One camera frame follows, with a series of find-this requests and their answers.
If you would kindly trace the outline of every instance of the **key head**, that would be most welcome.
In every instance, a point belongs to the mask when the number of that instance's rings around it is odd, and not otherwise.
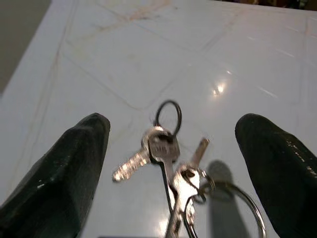
[[[161,126],[153,126],[151,128],[149,128],[142,136],[142,140],[141,140],[141,146],[142,148],[146,149],[146,151],[150,151],[149,150],[149,139],[152,138],[153,136],[159,136],[159,135],[170,135],[170,132],[168,130],[166,130],[165,128],[161,127]]]
[[[189,199],[198,194],[199,186],[199,169],[190,163],[180,165],[175,171],[171,187],[177,194],[182,212],[185,212]]]
[[[150,137],[149,150],[151,158],[153,158],[156,162],[164,163],[166,160],[175,162],[180,155],[176,137],[171,137],[169,134],[161,134]]]

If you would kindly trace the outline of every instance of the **bunch of keys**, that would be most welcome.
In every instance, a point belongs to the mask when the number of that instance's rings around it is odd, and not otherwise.
[[[159,115],[166,104],[173,104],[177,111],[178,122],[173,134],[163,128],[159,123]],[[179,229],[182,221],[185,224],[190,238],[197,238],[194,229],[195,208],[193,199],[195,196],[201,196],[204,200],[205,188],[200,187],[201,178],[208,180],[207,186],[211,191],[215,189],[215,184],[226,187],[236,192],[251,208],[256,217],[260,237],[265,238],[265,227],[258,208],[250,197],[235,186],[228,186],[220,182],[214,182],[207,174],[199,168],[199,162],[202,159],[209,140],[202,138],[191,161],[181,164],[174,172],[173,163],[180,156],[180,149],[176,135],[180,129],[182,113],[179,105],[172,100],[167,100],[161,104],[156,115],[154,126],[148,129],[141,140],[141,149],[127,162],[121,164],[112,174],[114,182],[120,182],[129,179],[139,167],[146,164],[161,164],[162,175],[168,200],[168,206],[171,212],[166,229],[165,238],[178,238]]]

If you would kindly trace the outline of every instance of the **metal key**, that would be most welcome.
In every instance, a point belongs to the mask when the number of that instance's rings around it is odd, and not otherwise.
[[[150,153],[148,141],[152,136],[157,135],[170,135],[170,132],[161,126],[153,126],[148,129],[142,137],[141,149],[132,157],[130,157],[127,162],[121,164],[118,169],[112,174],[112,180],[115,182],[120,182],[122,180],[129,179],[135,171],[141,166],[149,164]]]
[[[198,194],[200,184],[199,162],[209,144],[209,140],[203,138],[189,163],[180,165],[175,171],[171,187],[175,191],[176,201],[171,213],[165,238],[178,238],[179,228],[185,215],[189,200]]]
[[[176,137],[171,136],[153,136],[149,139],[150,157],[160,164],[162,164],[162,173],[164,178],[164,185],[166,196],[168,200],[168,207],[170,212],[174,209],[175,198],[172,189],[170,188],[171,181],[174,176],[173,163],[177,161],[180,150]],[[186,208],[186,216],[189,224],[194,225],[195,208],[193,201],[190,200]]]

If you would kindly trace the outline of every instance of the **white marble surface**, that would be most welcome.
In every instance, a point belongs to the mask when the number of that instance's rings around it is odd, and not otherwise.
[[[169,214],[160,168],[148,165],[120,184],[111,174],[140,147],[158,105],[175,99],[183,111],[179,160],[209,137],[202,168],[224,161],[264,213],[268,237],[278,237],[234,127],[246,113],[261,114],[316,153],[316,53],[315,12],[205,0],[54,0],[0,100],[0,202],[66,129],[99,112],[111,134],[82,237],[162,237]],[[161,120],[173,126],[174,116],[167,110]],[[207,207],[196,207],[197,233],[212,237]]]

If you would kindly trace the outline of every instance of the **key ring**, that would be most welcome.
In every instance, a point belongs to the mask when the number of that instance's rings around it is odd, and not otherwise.
[[[181,111],[180,106],[177,102],[175,102],[173,100],[166,100],[159,106],[156,117],[155,117],[154,126],[155,125],[161,126],[161,124],[159,122],[159,115],[160,115],[162,109],[166,106],[166,104],[173,104],[173,106],[175,107],[176,112],[177,112],[177,125],[176,125],[176,128],[175,128],[173,134],[171,135],[172,137],[175,137],[177,135],[177,133],[179,132],[179,129],[182,125],[182,111]]]
[[[266,238],[265,225],[264,225],[264,221],[263,221],[263,218],[261,216],[261,213],[260,213],[257,205],[255,204],[255,202],[252,200],[252,198],[246,192],[244,192],[242,189],[240,189],[239,187],[237,187],[236,185],[234,185],[230,182],[214,181],[203,170],[201,170],[201,176],[204,177],[207,180],[207,182],[204,183],[200,188],[197,188],[196,186],[191,184],[192,186],[194,186],[197,189],[198,196],[200,196],[202,199],[202,201],[201,201],[201,200],[198,200],[197,197],[194,197],[194,200],[196,202],[198,201],[198,203],[205,203],[206,202],[205,194],[208,194],[209,192],[213,192],[216,187],[218,187],[220,189],[227,190],[233,194],[236,194],[238,197],[240,197],[248,205],[248,207],[252,211],[252,213],[256,219],[256,222],[258,224],[259,237]],[[187,231],[189,233],[190,238],[198,238],[195,230],[189,225],[189,222],[188,222],[186,216],[184,216],[184,222],[185,222],[185,226],[187,228]]]

